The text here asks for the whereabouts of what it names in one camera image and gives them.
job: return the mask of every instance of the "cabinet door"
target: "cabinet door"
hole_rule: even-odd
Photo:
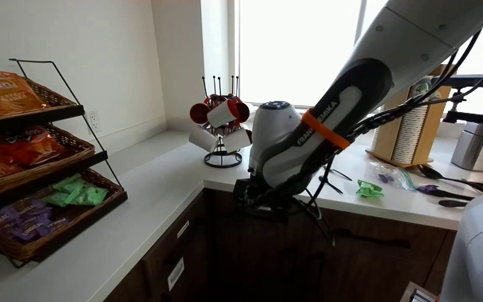
[[[105,302],[147,302],[151,291],[146,283],[146,266],[139,261],[122,281],[109,293]]]
[[[230,192],[213,194],[216,300],[303,300],[315,290],[323,253],[313,241],[322,236],[305,216],[287,224],[255,219]]]
[[[439,254],[437,254],[437,258],[436,258],[436,261],[429,271],[426,283],[422,283],[422,286],[426,290],[436,291],[436,293],[439,293],[443,290],[446,264],[448,264],[449,254],[453,251],[454,238],[456,238],[456,231],[446,231]]]
[[[196,197],[144,256],[154,300],[208,300],[206,202]]]
[[[424,285],[446,229],[323,211],[335,233],[320,300],[399,300],[407,281]]]

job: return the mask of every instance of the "kitchen counter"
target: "kitchen counter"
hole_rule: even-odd
[[[129,199],[70,239],[42,263],[13,268],[0,254],[0,302],[57,302],[57,300],[102,300],[154,244],[164,229],[203,189],[231,191],[235,179],[246,176],[248,149],[236,167],[214,169],[203,162],[204,150],[186,142],[183,132],[162,132],[149,140],[110,155],[110,164],[127,189]],[[451,142],[439,140],[432,150],[434,162],[443,174],[483,179],[483,172],[466,172],[449,162]],[[334,167],[354,179],[379,182],[362,144],[352,144],[334,162]],[[109,174],[104,164],[97,169]],[[344,194],[328,186],[322,189],[322,207],[349,212],[409,221],[436,228],[456,229],[461,209],[437,206],[437,197],[380,184],[384,197],[362,199],[355,196],[357,184],[337,176],[330,181]],[[416,184],[432,182],[412,176]]]

